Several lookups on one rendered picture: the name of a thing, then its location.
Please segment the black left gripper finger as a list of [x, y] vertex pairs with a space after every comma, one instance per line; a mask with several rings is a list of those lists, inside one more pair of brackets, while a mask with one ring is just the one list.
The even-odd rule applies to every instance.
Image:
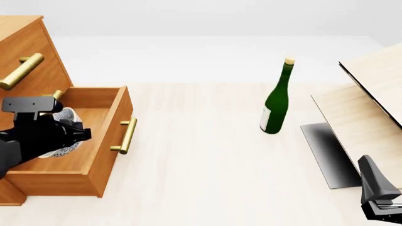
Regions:
[[92, 138], [91, 129], [84, 129], [82, 122], [61, 120], [61, 126], [65, 131], [65, 140], [69, 143], [79, 143]]

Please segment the white patterned bowl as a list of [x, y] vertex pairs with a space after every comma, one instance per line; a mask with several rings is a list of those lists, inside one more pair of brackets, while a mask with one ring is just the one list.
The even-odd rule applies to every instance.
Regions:
[[[58, 122], [64, 122], [66, 124], [69, 124], [70, 126], [76, 127], [78, 129], [83, 129], [83, 124], [81, 118], [78, 116], [78, 114], [70, 107], [64, 107], [61, 112], [57, 112], [53, 114], [53, 119], [58, 121]], [[77, 142], [69, 147], [66, 148], [60, 148], [58, 150], [48, 152], [46, 154], [43, 154], [39, 156], [39, 158], [59, 158], [62, 156], [66, 156], [73, 150], [77, 149], [79, 146], [81, 146], [83, 142]]]

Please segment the pale wooden rack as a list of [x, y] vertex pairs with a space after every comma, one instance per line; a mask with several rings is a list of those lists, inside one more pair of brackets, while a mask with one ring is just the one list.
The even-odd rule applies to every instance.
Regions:
[[312, 94], [325, 121], [301, 126], [328, 187], [360, 186], [368, 155], [402, 190], [402, 43], [339, 66], [352, 82]]

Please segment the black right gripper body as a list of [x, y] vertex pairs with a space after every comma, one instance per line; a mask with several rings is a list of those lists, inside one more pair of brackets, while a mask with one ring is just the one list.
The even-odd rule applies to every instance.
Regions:
[[394, 203], [394, 199], [361, 198], [361, 208], [367, 220], [402, 224], [402, 203]]

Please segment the wooden cabinet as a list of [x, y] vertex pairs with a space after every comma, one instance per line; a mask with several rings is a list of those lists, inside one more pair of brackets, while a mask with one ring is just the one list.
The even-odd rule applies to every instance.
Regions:
[[[2, 112], [4, 97], [50, 95], [66, 92], [72, 82], [42, 21], [42, 16], [0, 16], [0, 80], [20, 66], [19, 59], [42, 54], [41, 62], [11, 90], [0, 88], [0, 130], [13, 126], [13, 114]], [[49, 185], [47, 175], [74, 173], [62, 158], [36, 158], [12, 170], [0, 180], [0, 207], [20, 206], [29, 195], [65, 195], [59, 187]]]

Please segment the flat plate on black stalk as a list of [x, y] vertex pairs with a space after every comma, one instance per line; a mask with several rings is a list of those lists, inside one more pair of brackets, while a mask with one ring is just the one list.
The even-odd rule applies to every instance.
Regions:
[[14, 113], [14, 120], [29, 118], [37, 120], [40, 113], [55, 113], [63, 109], [63, 104], [48, 95], [36, 97], [5, 97], [2, 102], [3, 112]]

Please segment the open wooden drawer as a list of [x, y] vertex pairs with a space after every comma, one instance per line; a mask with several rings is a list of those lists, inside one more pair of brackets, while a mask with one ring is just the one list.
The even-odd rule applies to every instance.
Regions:
[[71, 87], [61, 98], [76, 111], [92, 138], [61, 158], [36, 158], [11, 169], [5, 176], [24, 195], [102, 197], [133, 105], [127, 87]]

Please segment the green wine bottle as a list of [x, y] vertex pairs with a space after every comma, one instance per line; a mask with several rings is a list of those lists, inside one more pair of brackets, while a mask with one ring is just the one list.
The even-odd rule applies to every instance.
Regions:
[[282, 128], [288, 111], [288, 83], [294, 64], [295, 58], [285, 58], [278, 83], [264, 103], [259, 127], [265, 133], [276, 134]]

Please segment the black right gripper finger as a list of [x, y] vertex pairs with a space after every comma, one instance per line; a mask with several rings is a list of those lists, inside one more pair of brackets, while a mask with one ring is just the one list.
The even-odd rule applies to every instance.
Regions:
[[361, 204], [375, 200], [393, 200], [402, 192], [381, 173], [373, 159], [363, 155], [358, 160], [362, 180]]

